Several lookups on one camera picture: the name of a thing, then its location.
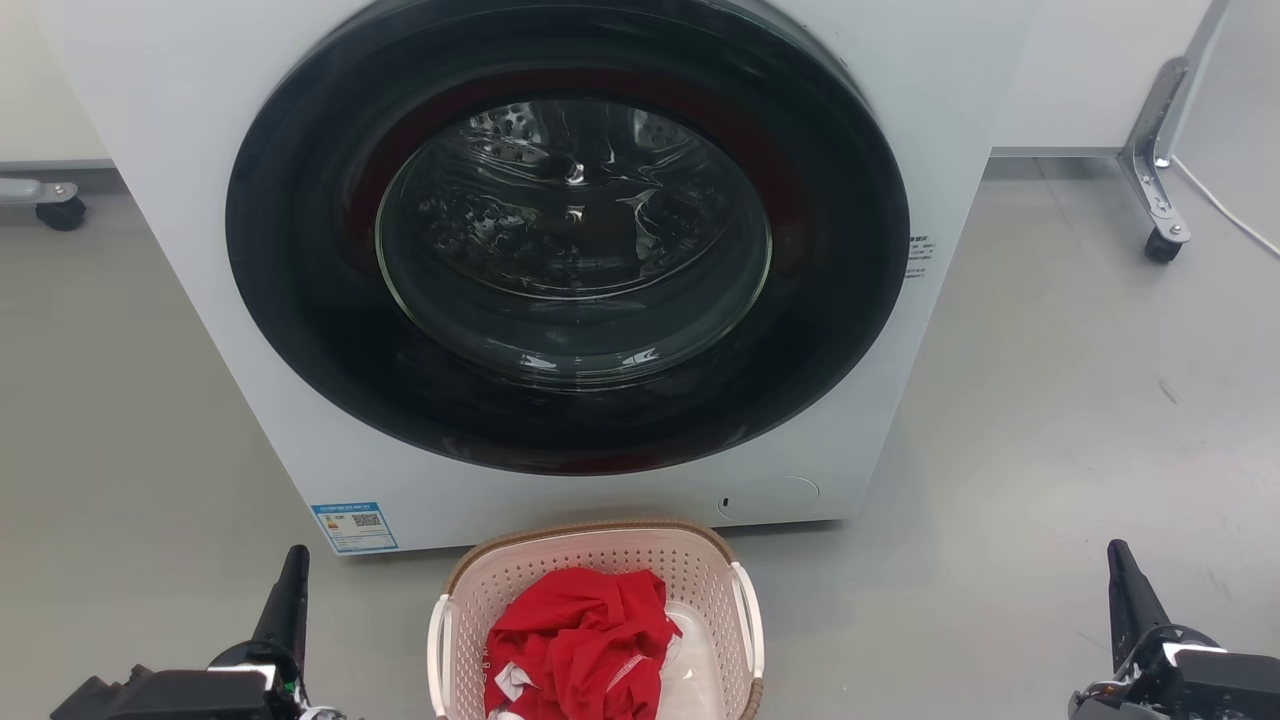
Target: red cloth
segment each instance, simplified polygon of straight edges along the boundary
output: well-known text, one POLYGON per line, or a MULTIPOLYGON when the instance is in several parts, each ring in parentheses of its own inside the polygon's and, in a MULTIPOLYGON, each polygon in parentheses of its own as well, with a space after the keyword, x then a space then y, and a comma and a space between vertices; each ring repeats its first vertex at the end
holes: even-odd
POLYGON ((667 585, 649 570, 548 573, 489 630, 485 712, 509 703, 524 720, 653 720, 667 646, 680 634, 666 605, 667 585), (516 701, 494 683, 508 662, 535 685, 516 701))

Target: gray floor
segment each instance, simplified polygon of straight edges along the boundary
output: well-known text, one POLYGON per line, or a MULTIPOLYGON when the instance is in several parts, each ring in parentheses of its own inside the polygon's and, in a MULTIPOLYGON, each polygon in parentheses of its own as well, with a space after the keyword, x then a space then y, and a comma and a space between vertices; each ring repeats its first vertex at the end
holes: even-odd
MULTIPOLYGON (((1180 155, 1280 237, 1280 83, 1229 40, 1280 10, 1242 5, 1180 155)), ((1061 716, 1110 667, 1112 537, 1175 620, 1280 655, 1280 261, 1170 184, 1196 241, 1161 268, 1114 163, 992 163, 861 518, 731 537, 764 607, 763 717, 1061 716)), ((429 716, 426 619, 460 553, 320 550, 136 206, 99 190, 73 234, 0 211, 5 715, 202 666, 303 542, 315 700, 429 716)))

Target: basket handle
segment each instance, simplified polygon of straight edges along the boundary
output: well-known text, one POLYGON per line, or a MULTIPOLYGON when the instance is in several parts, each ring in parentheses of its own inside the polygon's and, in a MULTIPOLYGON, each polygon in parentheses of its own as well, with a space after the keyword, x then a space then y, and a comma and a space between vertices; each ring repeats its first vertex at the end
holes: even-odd
POLYGON ((739 607, 746 614, 746 623, 742 624, 742 643, 751 648, 751 676, 760 679, 764 676, 764 625, 760 621, 760 601, 755 598, 755 585, 751 577, 739 562, 733 568, 733 589, 737 591, 739 607))
POLYGON ((452 660, 444 647, 447 639, 444 625, 452 614, 448 593, 442 594, 440 600, 435 601, 435 607, 431 610, 431 624, 426 630, 426 687, 431 693, 431 710, 435 711, 436 717, 445 720, 448 717, 445 715, 448 696, 452 694, 453 689, 449 687, 452 660))

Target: laundry basket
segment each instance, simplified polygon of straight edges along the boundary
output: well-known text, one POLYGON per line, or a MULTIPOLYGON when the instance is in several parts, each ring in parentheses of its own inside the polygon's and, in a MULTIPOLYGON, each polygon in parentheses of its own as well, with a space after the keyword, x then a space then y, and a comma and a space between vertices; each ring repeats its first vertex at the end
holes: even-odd
POLYGON ((746 570, 705 528, 637 520, 498 538, 468 552, 431 612, 428 685, 438 717, 485 720, 489 629, 539 578, 561 568, 652 570, 684 638, 663 669, 658 720, 751 720, 764 688, 760 607, 746 570))

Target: black caster wheel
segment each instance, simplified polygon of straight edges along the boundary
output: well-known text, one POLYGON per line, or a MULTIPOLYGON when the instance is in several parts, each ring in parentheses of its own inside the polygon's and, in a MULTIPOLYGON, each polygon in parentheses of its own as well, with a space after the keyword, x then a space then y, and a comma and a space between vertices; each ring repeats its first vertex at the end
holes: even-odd
POLYGON ((72 197, 64 202, 41 202, 36 205, 36 217, 55 231, 73 231, 84 220, 84 201, 72 197))
POLYGON ((1147 236, 1147 247, 1142 252, 1156 263, 1171 263, 1181 249, 1181 242, 1169 242, 1165 236, 1160 234, 1158 229, 1152 229, 1151 234, 1147 236))

